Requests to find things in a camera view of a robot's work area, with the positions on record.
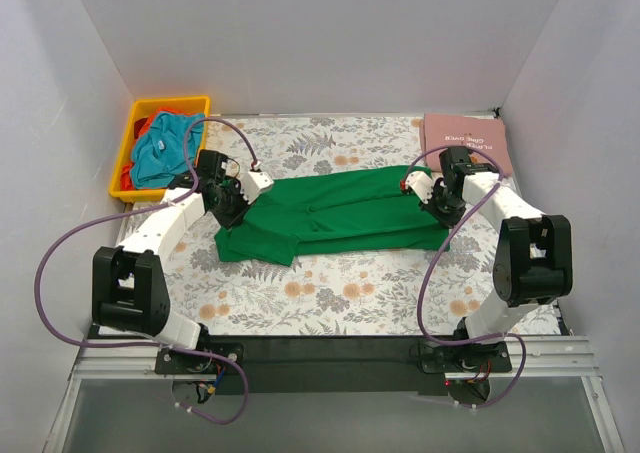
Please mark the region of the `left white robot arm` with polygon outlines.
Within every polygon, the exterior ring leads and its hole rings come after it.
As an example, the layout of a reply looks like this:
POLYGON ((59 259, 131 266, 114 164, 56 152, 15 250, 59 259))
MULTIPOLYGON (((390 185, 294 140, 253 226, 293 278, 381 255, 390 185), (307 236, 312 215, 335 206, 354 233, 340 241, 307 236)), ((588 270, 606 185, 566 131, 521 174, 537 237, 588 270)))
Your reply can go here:
POLYGON ((241 181, 227 173, 230 162, 223 153, 201 151, 194 193, 191 174, 176 175, 157 211, 117 246, 102 247, 93 257, 93 322, 178 347, 178 360, 193 373, 211 365, 213 350, 200 340, 202 327, 171 307, 163 262, 205 214, 229 227, 248 211, 241 181))

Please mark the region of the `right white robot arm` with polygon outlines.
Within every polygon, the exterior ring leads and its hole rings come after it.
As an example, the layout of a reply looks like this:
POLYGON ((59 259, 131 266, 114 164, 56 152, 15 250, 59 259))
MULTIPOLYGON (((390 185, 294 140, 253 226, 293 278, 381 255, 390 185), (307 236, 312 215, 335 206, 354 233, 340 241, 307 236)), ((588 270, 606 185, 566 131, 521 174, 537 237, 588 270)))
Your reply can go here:
POLYGON ((563 215, 532 207, 504 186, 503 169, 488 154, 464 146, 439 146, 428 152, 439 154, 443 177, 435 182, 432 196, 421 200, 421 207, 450 233, 429 264, 418 300, 424 299, 442 253, 474 214, 481 214, 498 232, 493 289, 451 339, 430 335, 423 323, 423 307, 417 307, 424 336, 452 347, 454 362, 471 371, 488 359, 487 344, 500 342, 527 314, 571 292, 571 224, 563 215))

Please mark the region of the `green t-shirt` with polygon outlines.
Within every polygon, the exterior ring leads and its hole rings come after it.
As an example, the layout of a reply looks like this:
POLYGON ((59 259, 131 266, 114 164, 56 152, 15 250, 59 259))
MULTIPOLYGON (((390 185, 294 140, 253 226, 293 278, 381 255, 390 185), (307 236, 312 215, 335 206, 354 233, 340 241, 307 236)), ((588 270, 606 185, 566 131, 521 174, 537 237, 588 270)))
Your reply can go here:
POLYGON ((215 235, 219 260, 290 266, 305 255, 418 249, 436 251, 449 234, 400 190, 407 167, 387 166, 277 180, 242 223, 215 235))

